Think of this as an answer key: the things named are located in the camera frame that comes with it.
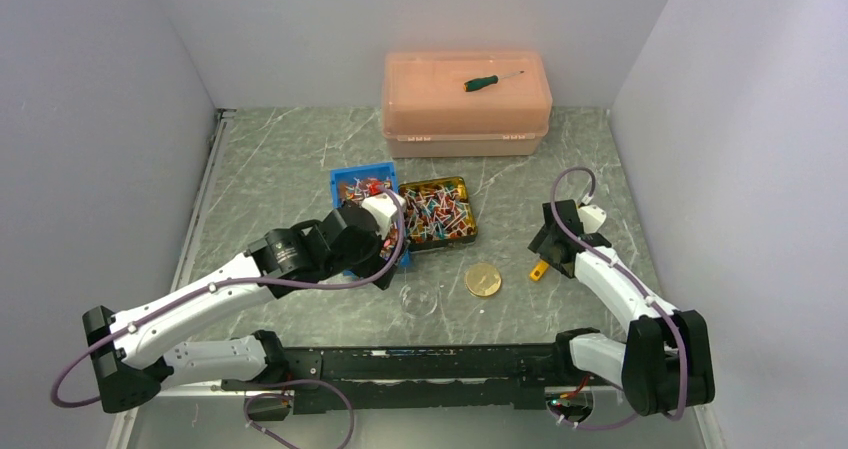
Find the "blue plastic candy bin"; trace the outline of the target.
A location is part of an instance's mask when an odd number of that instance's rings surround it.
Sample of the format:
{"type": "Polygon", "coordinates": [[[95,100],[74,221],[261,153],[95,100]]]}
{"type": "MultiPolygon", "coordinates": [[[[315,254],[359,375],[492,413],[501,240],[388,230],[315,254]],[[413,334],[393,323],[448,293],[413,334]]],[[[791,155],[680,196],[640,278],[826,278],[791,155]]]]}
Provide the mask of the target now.
{"type": "Polygon", "coordinates": [[[406,238],[406,209],[383,239],[374,217],[360,206],[365,198],[381,192],[398,194],[395,166],[383,162],[335,169],[330,175],[330,189],[334,198],[329,217],[330,246],[341,251],[345,271],[357,276],[357,265],[368,256],[378,251],[386,254],[400,238],[406,238]]]}

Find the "gold square candy tin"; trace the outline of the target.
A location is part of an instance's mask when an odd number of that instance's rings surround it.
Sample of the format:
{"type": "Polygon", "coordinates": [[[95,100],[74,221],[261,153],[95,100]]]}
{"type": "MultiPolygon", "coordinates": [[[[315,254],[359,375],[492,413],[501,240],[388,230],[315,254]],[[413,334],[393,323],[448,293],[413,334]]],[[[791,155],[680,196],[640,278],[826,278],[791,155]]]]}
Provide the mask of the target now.
{"type": "Polygon", "coordinates": [[[478,236],[468,188],[462,177],[445,177],[401,184],[406,201],[406,238],[410,252],[423,252],[473,243],[478,236]]]}

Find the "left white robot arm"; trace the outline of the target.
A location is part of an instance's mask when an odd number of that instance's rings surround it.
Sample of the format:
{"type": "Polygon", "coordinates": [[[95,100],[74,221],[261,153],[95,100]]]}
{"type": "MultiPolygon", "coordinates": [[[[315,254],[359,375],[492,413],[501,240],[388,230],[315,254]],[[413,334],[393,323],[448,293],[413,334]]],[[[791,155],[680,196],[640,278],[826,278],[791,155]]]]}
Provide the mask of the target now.
{"type": "Polygon", "coordinates": [[[387,194],[345,203],[322,220],[269,231],[211,274],[156,301],[119,312],[104,306],[88,311],[83,324],[93,350],[96,402],[107,413],[119,413],[197,382],[279,386],[290,363],[274,332],[199,343],[189,337],[296,290],[328,290],[329,278],[345,271],[387,288],[399,256],[381,252],[390,232],[401,228],[402,213],[387,194]]]}

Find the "orange plastic scoop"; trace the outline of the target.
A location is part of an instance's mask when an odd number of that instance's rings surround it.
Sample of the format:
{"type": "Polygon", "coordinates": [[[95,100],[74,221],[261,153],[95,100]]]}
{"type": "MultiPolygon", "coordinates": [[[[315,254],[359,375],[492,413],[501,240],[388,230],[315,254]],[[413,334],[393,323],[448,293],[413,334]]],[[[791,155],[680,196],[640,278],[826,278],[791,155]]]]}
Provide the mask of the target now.
{"type": "Polygon", "coordinates": [[[539,260],[539,261],[535,264],[535,266],[533,267],[533,269],[530,271],[530,273],[528,274],[528,277],[529,277],[532,281],[534,281],[534,282],[538,282],[538,281],[540,281],[540,280],[542,279],[542,277],[543,277],[543,276],[545,275],[545,273],[548,271],[549,267],[550,267],[550,265],[549,265],[546,261],[544,261],[544,260],[539,260]]]}

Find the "clear glass jar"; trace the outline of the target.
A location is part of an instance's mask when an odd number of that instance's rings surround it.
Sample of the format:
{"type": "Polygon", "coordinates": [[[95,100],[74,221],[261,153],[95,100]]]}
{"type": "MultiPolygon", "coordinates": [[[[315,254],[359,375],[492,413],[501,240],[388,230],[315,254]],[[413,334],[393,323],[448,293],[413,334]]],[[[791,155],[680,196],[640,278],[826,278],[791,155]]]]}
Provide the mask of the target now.
{"type": "Polygon", "coordinates": [[[403,315],[418,319],[431,315],[439,304],[439,288],[429,285],[404,285],[400,290],[403,315]]]}

